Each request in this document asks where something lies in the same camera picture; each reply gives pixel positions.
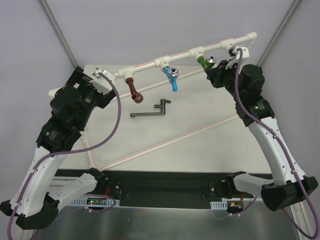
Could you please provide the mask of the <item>aluminium enclosure frame post left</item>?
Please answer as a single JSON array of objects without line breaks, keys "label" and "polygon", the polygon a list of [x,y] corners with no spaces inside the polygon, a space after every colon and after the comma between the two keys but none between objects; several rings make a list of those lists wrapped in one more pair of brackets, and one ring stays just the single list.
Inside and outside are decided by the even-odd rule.
[{"label": "aluminium enclosure frame post left", "polygon": [[77,67],[80,67],[78,61],[76,60],[76,57],[68,43],[68,41],[65,38],[65,35],[54,15],[54,12],[52,11],[49,3],[47,0],[37,0],[37,3],[39,4],[40,8],[42,9],[51,29],[53,30],[53,33],[55,34],[60,46],[62,47],[62,50],[64,51],[68,61],[72,65],[72,67],[75,69]]}]

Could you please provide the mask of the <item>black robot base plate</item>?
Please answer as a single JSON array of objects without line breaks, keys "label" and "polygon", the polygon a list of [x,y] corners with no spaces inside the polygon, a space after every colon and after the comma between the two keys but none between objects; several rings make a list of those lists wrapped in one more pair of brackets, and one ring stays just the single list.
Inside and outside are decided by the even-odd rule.
[{"label": "black robot base plate", "polygon": [[122,207],[209,209],[230,190],[226,173],[58,170],[57,177],[92,174],[91,194],[111,197]]}]

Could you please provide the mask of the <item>brown plastic water faucet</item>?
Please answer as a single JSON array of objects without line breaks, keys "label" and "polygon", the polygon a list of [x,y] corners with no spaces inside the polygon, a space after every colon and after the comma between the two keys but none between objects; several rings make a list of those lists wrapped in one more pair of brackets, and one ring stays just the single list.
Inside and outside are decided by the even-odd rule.
[{"label": "brown plastic water faucet", "polygon": [[129,87],[129,91],[130,91],[130,94],[131,94],[131,99],[136,103],[136,104],[140,104],[143,100],[144,100],[144,97],[143,95],[138,92],[135,88],[135,85],[134,85],[134,79],[132,77],[129,77],[125,80],[126,84],[128,85]]}]

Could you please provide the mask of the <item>aluminium enclosure frame post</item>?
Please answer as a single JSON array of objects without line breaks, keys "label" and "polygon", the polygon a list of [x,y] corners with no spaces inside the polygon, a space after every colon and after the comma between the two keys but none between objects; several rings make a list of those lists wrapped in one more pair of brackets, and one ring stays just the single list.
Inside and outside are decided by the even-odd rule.
[{"label": "aluminium enclosure frame post", "polygon": [[62,47],[62,50],[64,51],[68,61],[72,65],[72,67],[75,69],[77,67],[80,67],[78,61],[76,60],[76,57],[68,43],[68,41],[65,38],[65,35],[54,15],[54,12],[52,11],[49,3],[47,0],[37,0],[37,3],[39,4],[40,8],[42,9],[51,29],[53,30],[53,33],[55,34],[60,46]]},{"label": "aluminium enclosure frame post", "polygon": [[287,26],[293,19],[294,15],[300,8],[304,1],[303,0],[292,0],[289,7],[285,11],[282,19],[268,40],[266,46],[263,48],[262,54],[259,56],[258,60],[254,63],[256,66],[262,67],[264,63],[267,61],[268,57],[271,55],[272,51],[276,47],[280,38],[284,34]]}]

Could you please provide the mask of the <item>blue plastic water faucet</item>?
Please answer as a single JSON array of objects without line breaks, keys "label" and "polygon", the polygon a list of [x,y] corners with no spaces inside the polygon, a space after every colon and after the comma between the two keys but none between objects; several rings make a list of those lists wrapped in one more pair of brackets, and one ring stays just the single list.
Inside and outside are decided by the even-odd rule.
[{"label": "blue plastic water faucet", "polygon": [[172,91],[178,91],[177,79],[179,77],[179,70],[175,67],[167,66],[163,69],[164,74],[167,76],[169,83],[171,84]]}]

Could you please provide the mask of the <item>green plastic water faucet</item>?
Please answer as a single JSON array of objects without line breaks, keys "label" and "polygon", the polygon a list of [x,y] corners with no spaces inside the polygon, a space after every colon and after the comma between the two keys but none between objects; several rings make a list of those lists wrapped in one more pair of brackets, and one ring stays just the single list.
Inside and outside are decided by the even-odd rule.
[{"label": "green plastic water faucet", "polygon": [[202,66],[203,70],[211,69],[216,65],[216,58],[213,55],[208,57],[199,56],[197,62]]}]

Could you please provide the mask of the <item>aluminium enclosure frame post right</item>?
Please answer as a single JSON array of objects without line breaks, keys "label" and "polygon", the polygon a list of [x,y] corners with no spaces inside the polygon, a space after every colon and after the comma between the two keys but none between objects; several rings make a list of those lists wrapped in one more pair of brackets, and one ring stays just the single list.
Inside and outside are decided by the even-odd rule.
[{"label": "aluminium enclosure frame post right", "polygon": [[280,38],[284,34],[287,26],[293,19],[294,15],[300,8],[304,1],[303,0],[292,0],[289,7],[285,11],[282,19],[268,40],[266,46],[263,48],[262,54],[259,56],[258,60],[254,63],[256,66],[262,67],[264,63],[267,61],[268,57],[271,55],[272,51],[276,47]]}]

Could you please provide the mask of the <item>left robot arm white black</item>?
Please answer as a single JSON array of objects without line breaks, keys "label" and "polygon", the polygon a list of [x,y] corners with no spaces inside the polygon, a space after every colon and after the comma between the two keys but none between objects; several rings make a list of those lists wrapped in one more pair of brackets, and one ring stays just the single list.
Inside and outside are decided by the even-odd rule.
[{"label": "left robot arm white black", "polygon": [[70,202],[84,194],[106,193],[107,177],[96,168],[86,170],[74,182],[49,192],[48,188],[66,157],[81,137],[94,108],[105,108],[118,99],[116,76],[100,69],[92,76],[77,67],[51,102],[51,117],[36,140],[32,164],[16,195],[1,203],[9,222],[22,230],[42,230]]}]

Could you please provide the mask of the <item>white PVC pipe frame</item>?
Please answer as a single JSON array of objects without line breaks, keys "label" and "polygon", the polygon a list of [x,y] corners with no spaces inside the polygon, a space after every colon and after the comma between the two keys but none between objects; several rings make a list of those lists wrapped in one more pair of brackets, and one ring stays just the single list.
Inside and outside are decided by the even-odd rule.
[{"label": "white PVC pipe frame", "polygon": [[[200,56],[222,54],[234,46],[251,47],[255,32],[181,53],[165,55],[136,66],[108,65],[116,76],[122,118],[114,138],[88,153],[69,155],[63,170],[222,172],[232,170],[232,155],[223,153],[227,140],[245,133],[233,100],[214,90],[198,64]],[[177,68],[178,91],[163,72]],[[126,84],[133,78],[143,101],[135,103]]]}]

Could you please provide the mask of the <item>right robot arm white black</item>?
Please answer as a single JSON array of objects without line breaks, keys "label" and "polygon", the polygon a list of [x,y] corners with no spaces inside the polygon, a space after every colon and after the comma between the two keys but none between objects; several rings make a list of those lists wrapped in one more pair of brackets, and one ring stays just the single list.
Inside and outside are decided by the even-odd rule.
[{"label": "right robot arm white black", "polygon": [[215,88],[225,88],[236,103],[239,118],[257,140],[271,170],[272,179],[259,178],[244,171],[229,174],[225,183],[216,186],[217,194],[230,199],[242,192],[262,198],[272,211],[277,211],[305,200],[317,187],[315,177],[308,177],[294,160],[280,133],[275,113],[262,96],[265,82],[261,67],[247,64],[235,80],[235,66],[227,69],[223,60],[215,68],[205,70]]}]

